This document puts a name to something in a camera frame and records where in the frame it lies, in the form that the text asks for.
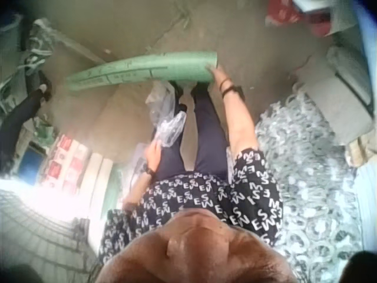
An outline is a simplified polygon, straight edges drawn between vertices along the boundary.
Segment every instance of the leg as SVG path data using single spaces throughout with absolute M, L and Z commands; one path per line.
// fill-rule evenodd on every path
M 227 180 L 226 148 L 228 142 L 209 96 L 208 85 L 198 83 L 191 91 L 195 102 L 195 118 L 199 137 L 195 171 Z
M 179 111 L 186 112 L 186 105 L 178 103 L 179 98 L 183 94 L 183 90 L 174 82 L 171 82 L 171 84 L 176 89 L 176 107 L 174 109 L 174 115 L 178 114 Z M 155 182 L 171 178 L 175 175 L 185 174 L 186 170 L 184 168 L 183 159 L 180 151 L 182 137 L 183 131 L 171 147 L 162 148 L 160 165 L 158 166 L 156 176 L 154 178 Z

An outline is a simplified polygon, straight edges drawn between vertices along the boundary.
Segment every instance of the clear plastic bag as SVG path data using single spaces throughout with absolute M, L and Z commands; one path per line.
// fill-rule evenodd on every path
M 155 81 L 145 103 L 150 109 L 150 118 L 156 128 L 155 139 L 161 140 L 163 147 L 172 146 L 186 122 L 185 112 L 181 111 L 174 116 L 174 87 L 167 81 Z

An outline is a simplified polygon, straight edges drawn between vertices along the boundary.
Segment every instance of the plastic bag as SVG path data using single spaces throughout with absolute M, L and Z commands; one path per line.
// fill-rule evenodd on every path
M 152 91 L 145 103 L 150 109 L 150 118 L 156 128 L 155 139 L 161 140 L 163 147 L 172 146 L 186 122 L 185 112 L 181 111 L 174 116 L 174 87 L 167 81 L 153 82 Z
M 144 171 L 144 166 L 147 164 L 144 152 L 147 146 L 148 145 L 145 143 L 138 143 L 131 161 L 127 164 L 118 165 L 118 172 L 120 174 L 123 191 L 122 199 L 128 195 L 139 175 Z

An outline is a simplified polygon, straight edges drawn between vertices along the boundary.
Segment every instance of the concrete floor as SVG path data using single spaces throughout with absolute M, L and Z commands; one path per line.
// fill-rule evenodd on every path
M 319 40 L 313 37 L 305 24 L 266 27 L 267 1 L 264 0 L 199 2 L 190 9 L 188 24 L 187 18 L 175 22 L 148 47 L 148 52 L 217 51 L 219 63 L 235 83 L 243 87 L 247 106 L 256 121 L 269 104 L 290 94 L 292 81 L 288 78 L 289 71 L 301 65 L 308 55 L 324 54 L 330 43 L 330 38 Z M 153 22 L 149 24 L 151 30 L 148 34 L 154 26 Z M 118 42 L 117 50 L 122 50 L 122 45 L 126 48 L 127 43 L 121 38 L 115 40 Z M 58 82 L 76 69 L 84 70 L 83 66 L 90 63 L 78 64 L 84 60 L 66 51 L 57 50 L 57 54 L 45 66 L 48 74 L 59 73 L 60 78 L 53 79 L 57 85 L 54 98 L 44 111 L 62 132 L 115 162 L 126 162 L 136 144 L 148 142 L 150 138 L 152 126 L 144 102 L 151 83 L 98 88 L 71 96 Z M 188 105 L 181 148 L 186 169 L 193 168 L 197 148 L 189 91 L 186 87 L 182 98 L 182 102 Z M 218 91 L 211 91 L 211 96 L 226 131 Z

